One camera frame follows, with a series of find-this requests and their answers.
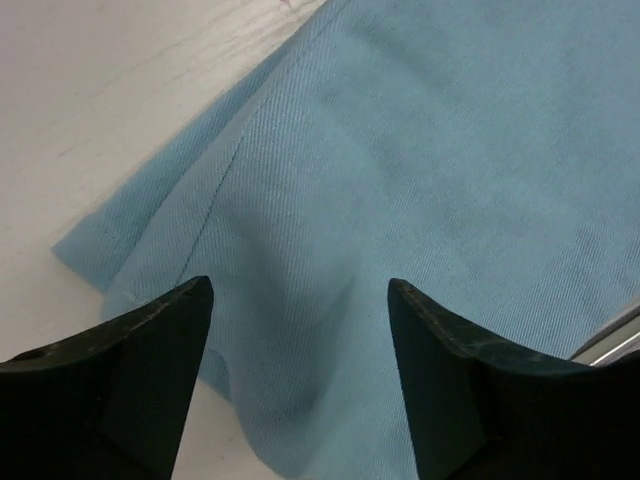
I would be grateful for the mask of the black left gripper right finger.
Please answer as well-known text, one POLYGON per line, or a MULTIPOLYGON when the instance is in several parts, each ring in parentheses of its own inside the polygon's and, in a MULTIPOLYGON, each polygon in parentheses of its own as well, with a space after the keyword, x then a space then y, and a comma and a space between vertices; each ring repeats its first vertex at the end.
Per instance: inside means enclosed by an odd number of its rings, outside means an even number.
POLYGON ((639 350, 600 367, 553 357, 388 286, 422 479, 635 479, 639 350))

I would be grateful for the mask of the light blue trousers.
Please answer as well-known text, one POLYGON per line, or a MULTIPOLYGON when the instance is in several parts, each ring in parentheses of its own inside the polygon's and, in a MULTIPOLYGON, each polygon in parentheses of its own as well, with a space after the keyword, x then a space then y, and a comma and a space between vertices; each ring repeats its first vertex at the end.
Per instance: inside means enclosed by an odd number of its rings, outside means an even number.
POLYGON ((567 356, 639 292, 635 1, 330 1, 54 249, 104 319, 195 276, 288 479, 413 479, 388 282, 567 356))

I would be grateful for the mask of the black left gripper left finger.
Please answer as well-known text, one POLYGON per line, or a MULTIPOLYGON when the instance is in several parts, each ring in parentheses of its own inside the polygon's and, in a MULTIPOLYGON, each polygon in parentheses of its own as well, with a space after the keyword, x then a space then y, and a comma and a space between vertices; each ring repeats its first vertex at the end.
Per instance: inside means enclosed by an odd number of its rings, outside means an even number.
POLYGON ((196 277, 2 363, 2 478, 170 478, 212 307, 196 277))

